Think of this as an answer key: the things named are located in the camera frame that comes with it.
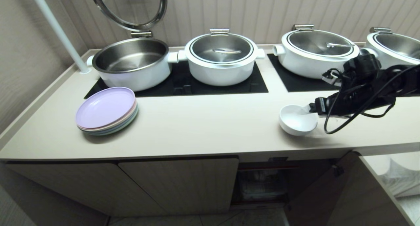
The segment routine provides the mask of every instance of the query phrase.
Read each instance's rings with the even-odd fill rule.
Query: stack of plates
[[[108,88],[90,96],[76,113],[77,127],[93,136],[118,132],[138,114],[134,92],[125,87]]]

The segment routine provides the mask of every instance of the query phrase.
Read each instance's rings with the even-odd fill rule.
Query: stainless steel pot
[[[171,73],[173,56],[168,46],[152,38],[153,27],[162,19],[166,11],[167,0],[159,1],[157,14],[151,21],[134,24],[114,15],[102,0],[94,0],[99,9],[120,27],[132,31],[135,39],[126,39],[109,45],[99,51],[92,60],[93,67],[109,87],[123,86],[140,91],[151,88],[164,81]]]
[[[351,40],[335,33],[314,30],[311,24],[296,24],[282,36],[273,53],[289,71],[307,78],[321,79],[330,68],[343,71],[343,64],[359,54]]]
[[[367,42],[360,51],[374,54],[382,69],[397,64],[420,64],[420,40],[395,34],[390,28],[372,27]]]
[[[235,85],[252,73],[257,58],[264,58],[263,49],[250,39],[230,34],[229,29],[211,29],[210,34],[190,40],[178,60],[188,60],[191,75],[207,85]]]

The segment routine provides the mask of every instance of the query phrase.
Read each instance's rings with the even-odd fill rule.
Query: black cooktop
[[[279,62],[279,58],[274,54],[267,54],[280,79],[288,92],[300,91],[320,91],[320,90],[339,90],[340,88],[330,85],[321,79],[311,79],[296,75],[285,69]]]
[[[84,97],[107,89],[102,78],[100,78]],[[136,97],[153,96],[194,96],[194,95],[221,95],[221,94],[245,94],[245,93],[268,93],[263,77],[256,63],[251,76],[245,81],[230,86],[206,85],[193,78],[189,72],[188,61],[172,64],[172,72],[160,84],[147,90],[135,92]]]

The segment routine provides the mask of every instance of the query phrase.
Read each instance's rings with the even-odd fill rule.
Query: floor
[[[396,199],[415,226],[420,226],[420,195]]]
[[[279,209],[230,211],[219,215],[112,217],[108,226],[288,226]]]

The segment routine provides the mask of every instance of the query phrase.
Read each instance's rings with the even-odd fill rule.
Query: white pole
[[[54,17],[54,14],[51,12],[51,9],[48,7],[48,4],[45,0],[35,0],[36,4],[38,5],[39,9],[41,9],[42,14],[45,16],[47,21],[50,23],[51,27],[53,28],[54,32],[57,34],[58,38],[63,43],[64,47],[66,48],[67,52],[72,56],[73,60],[77,64],[80,69],[81,74],[86,74],[90,72],[90,68],[86,66],[86,64],[80,58],[78,52],[73,47],[72,43],[70,42],[69,38],[64,33],[63,28],[61,28],[60,24],[58,23],[57,19]]]

